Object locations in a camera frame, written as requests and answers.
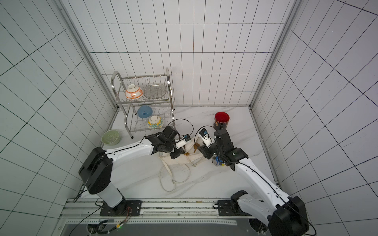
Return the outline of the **yellow blue plush keychain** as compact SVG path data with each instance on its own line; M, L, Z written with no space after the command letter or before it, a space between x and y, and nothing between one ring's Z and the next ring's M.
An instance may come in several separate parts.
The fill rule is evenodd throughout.
M224 161L222 161L218 156L213 156L211 160L215 166L225 166Z

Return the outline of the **brown white plush keychain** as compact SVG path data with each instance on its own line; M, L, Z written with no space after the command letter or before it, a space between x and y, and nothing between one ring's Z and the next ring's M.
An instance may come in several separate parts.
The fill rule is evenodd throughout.
M199 143L195 143L194 146L194 153L202 153L203 145L200 145Z

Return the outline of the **cream canvas shoulder bag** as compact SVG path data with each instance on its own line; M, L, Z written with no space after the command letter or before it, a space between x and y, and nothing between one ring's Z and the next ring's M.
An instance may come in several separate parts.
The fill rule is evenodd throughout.
M179 157L177 157L176 159L171 159L171 157L168 153L164 153L164 152L159 153L159 159L162 162L162 167L159 171L158 179L159 179L159 183L160 183L161 188L165 192L167 192L167 193L174 192L175 189L176 189L176 184L181 184L181 183L187 182L189 180L189 178L191 177L190 166L196 167L204 159L204 155L195 147L195 144L196 143L184 145L183 147L184 148L188 147L189 150L184 149L184 154L180 154ZM183 180L183 181L175 180L173 172L170 168L171 166L185 166L188 169L188 176L186 177L186 179ZM170 176L171 182L173 184L172 190L167 190L163 186L162 176L161 176L163 169L165 169L167 171L168 175Z

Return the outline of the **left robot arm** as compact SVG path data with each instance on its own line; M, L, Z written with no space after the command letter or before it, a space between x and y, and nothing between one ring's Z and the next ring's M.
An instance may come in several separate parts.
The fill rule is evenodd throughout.
M111 182L112 172L120 166L140 157L157 152L169 154L172 159L186 152L185 145L191 140L190 135L180 136L178 131L167 126L162 132L146 135L141 141L119 148L104 150L94 148L78 174L89 194L103 200L101 216L123 216L127 208L136 209Z

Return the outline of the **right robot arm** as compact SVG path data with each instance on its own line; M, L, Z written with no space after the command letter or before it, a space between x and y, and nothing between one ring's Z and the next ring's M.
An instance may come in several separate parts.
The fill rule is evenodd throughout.
M231 196L234 211L246 213L264 224L273 236L302 236L310 229L304 202L290 197L269 180L241 148L235 147L225 129L217 130L211 138L203 128L198 150L207 159L218 157L232 171L241 176L260 197L240 190Z

